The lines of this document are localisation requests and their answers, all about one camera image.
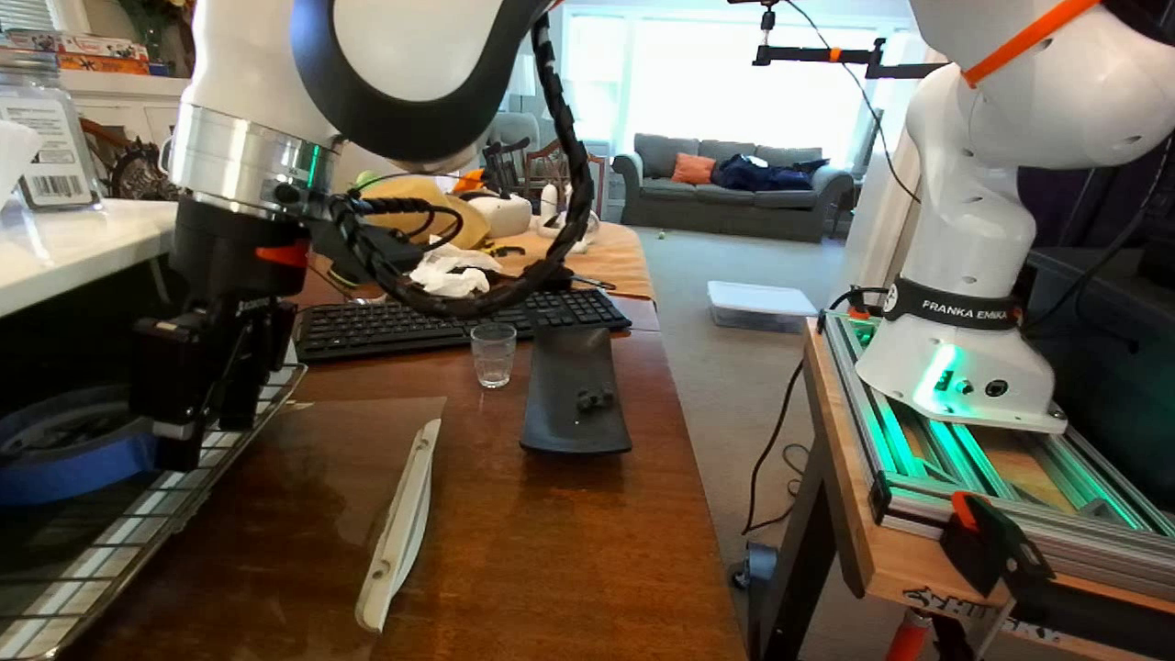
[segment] window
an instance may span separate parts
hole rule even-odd
[[[865,122],[861,93],[844,66],[753,66],[756,10],[663,10],[663,5],[564,5],[562,78],[582,141],[630,147],[630,132],[822,147],[857,162]],[[822,31],[838,49],[871,49],[877,27]],[[770,45],[822,45],[808,23],[770,34]]]

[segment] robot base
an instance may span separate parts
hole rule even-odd
[[[919,315],[881,318],[857,376],[924,417],[1060,434],[1054,372],[1018,329],[941,328]]]

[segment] gray couch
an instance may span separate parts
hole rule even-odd
[[[788,190],[732,190],[719,184],[674,184],[674,154],[756,154],[768,166],[822,162],[820,147],[762,147],[732,141],[679,141],[636,132],[636,154],[617,154],[613,171],[624,176],[624,223],[688,226],[762,239],[822,239],[844,234],[858,179],[847,170],[820,166],[813,188]]]

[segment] wire rack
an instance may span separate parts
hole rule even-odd
[[[290,398],[305,366],[284,366],[258,398],[258,425],[209,434],[188,474],[122,486],[81,498],[41,536],[74,536],[76,554],[0,572],[0,656],[60,656],[209,498],[224,470],[251,449]]]

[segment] electronic device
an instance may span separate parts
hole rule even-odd
[[[521,343],[530,343],[544,328],[630,328],[630,318],[601,291],[533,291],[530,296],[484,318],[515,323]],[[292,346],[305,365],[454,349],[470,346],[470,318],[427,315],[404,300],[312,305],[302,307]]]

